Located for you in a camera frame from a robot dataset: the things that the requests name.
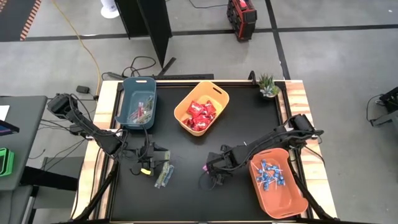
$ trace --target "succulent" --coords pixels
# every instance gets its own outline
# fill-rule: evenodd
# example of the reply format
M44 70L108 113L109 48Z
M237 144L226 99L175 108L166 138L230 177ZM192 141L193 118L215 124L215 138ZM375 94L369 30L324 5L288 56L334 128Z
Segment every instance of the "succulent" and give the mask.
M274 97L279 93L279 87L275 85L273 75L261 75L258 85L263 96Z

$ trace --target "potted plant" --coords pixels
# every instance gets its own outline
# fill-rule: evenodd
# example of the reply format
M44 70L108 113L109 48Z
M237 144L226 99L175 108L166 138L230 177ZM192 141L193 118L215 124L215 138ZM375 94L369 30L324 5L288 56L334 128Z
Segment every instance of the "potted plant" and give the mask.
M264 99L273 99L280 91L279 87L274 83L273 75L261 75L258 85L260 87L260 94Z

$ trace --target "gray concrete floor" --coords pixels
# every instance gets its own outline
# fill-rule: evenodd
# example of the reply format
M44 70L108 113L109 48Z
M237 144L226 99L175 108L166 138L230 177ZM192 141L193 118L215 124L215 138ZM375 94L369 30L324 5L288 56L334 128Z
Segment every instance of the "gray concrete floor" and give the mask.
M197 6L224 4L220 0L192 0ZM103 19L99 0L58 0L80 34L124 32L120 18ZM257 27L270 27L264 1L253 0L259 11ZM279 27L352 26L394 24L398 3L393 0L272 0ZM167 2L172 30L229 29L225 9L194 9L188 0ZM68 24L43 0L29 32L33 36L73 35ZM312 115L324 129L322 154L342 220L396 223L398 220L398 135L392 125L372 128L365 119L366 102L398 85L398 30L356 30L281 33L280 38L292 79L304 80ZM155 57L149 38L86 40L102 72L120 73L138 55ZM0 43L2 95L73 93L77 85L95 90L97 76L90 56L76 40ZM250 70L282 78L272 34L254 34L239 43L233 34L172 37L168 60L176 57L167 74L214 73L217 79L247 78ZM138 67L150 62L140 60ZM160 66L143 75L157 74ZM84 101L91 111L92 101ZM372 104L372 117L383 113ZM55 119L45 113L45 119ZM65 131L42 129L29 161L40 167L80 138ZM84 156L85 144L73 153ZM41 210L35 223L67 220L69 210Z

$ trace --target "blue basket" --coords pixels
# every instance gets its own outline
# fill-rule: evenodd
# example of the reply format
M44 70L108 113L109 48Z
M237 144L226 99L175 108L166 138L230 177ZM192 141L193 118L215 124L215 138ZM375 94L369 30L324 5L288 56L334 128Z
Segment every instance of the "blue basket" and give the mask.
M124 98L120 116L115 120L128 129L149 129L154 125L156 108L156 81L153 78L132 77L123 81ZM147 102L153 98L152 116L146 123L135 123L131 118L133 112L138 109L139 102Z

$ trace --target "yellow tag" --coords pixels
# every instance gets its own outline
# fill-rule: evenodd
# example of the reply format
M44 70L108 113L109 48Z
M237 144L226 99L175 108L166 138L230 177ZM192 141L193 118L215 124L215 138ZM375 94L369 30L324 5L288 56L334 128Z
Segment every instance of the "yellow tag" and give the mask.
M146 169L144 169L144 168L141 168L141 172L142 172L143 174L150 175L150 170L146 170Z

